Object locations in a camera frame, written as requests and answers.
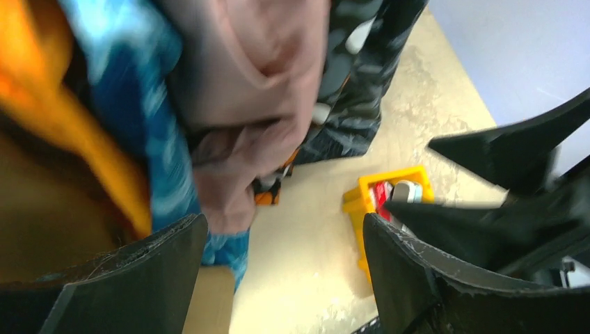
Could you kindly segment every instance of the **pink garment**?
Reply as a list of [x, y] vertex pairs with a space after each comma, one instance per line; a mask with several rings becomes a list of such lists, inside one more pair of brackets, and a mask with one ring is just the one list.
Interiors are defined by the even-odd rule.
[[329, 0], [156, 0], [184, 37], [168, 89], [191, 131], [213, 233], [247, 230], [251, 182], [282, 165], [310, 126], [324, 65]]

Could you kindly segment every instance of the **yellow crate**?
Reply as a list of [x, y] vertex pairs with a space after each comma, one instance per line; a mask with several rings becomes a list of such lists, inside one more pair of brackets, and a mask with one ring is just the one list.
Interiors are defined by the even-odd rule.
[[395, 185], [402, 180], [412, 181], [422, 186], [422, 202], [434, 201], [434, 193], [423, 166], [415, 166], [393, 172], [359, 177], [358, 186], [347, 191], [343, 196], [344, 204], [342, 205], [342, 211], [350, 216], [354, 234], [356, 236], [358, 252], [360, 253], [358, 266], [367, 274], [369, 283], [371, 282], [371, 275], [369, 274], [367, 254], [365, 253], [365, 244], [362, 238], [362, 221], [365, 218], [365, 215], [375, 213], [375, 207], [371, 201], [369, 190], [373, 185], [379, 182], [388, 181]]

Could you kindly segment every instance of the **white wall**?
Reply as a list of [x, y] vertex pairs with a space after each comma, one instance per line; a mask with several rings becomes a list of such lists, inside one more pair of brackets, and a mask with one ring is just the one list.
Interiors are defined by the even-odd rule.
[[[590, 0], [431, 0], [499, 125], [538, 115], [590, 87]], [[590, 122], [562, 146], [558, 173], [590, 154]]]

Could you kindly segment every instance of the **blue cloth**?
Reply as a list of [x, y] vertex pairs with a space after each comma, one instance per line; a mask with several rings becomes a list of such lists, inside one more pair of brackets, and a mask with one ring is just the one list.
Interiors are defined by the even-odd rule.
[[[126, 152], [147, 161], [154, 232], [200, 213], [186, 139], [164, 81], [180, 57], [180, 36], [148, 0], [59, 2], [86, 57], [97, 118]], [[202, 263], [229, 266], [236, 289], [249, 236], [207, 236]]]

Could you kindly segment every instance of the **concrete floor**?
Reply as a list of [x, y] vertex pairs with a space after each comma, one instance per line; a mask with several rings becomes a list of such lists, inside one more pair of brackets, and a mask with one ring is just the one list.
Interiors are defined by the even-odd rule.
[[381, 108], [381, 129], [364, 157], [296, 168], [284, 182], [280, 204], [259, 210], [231, 334], [347, 334], [377, 314], [341, 210], [342, 194], [361, 175], [423, 164], [439, 200], [503, 199], [503, 191], [424, 150], [433, 136], [494, 126], [428, 10]]

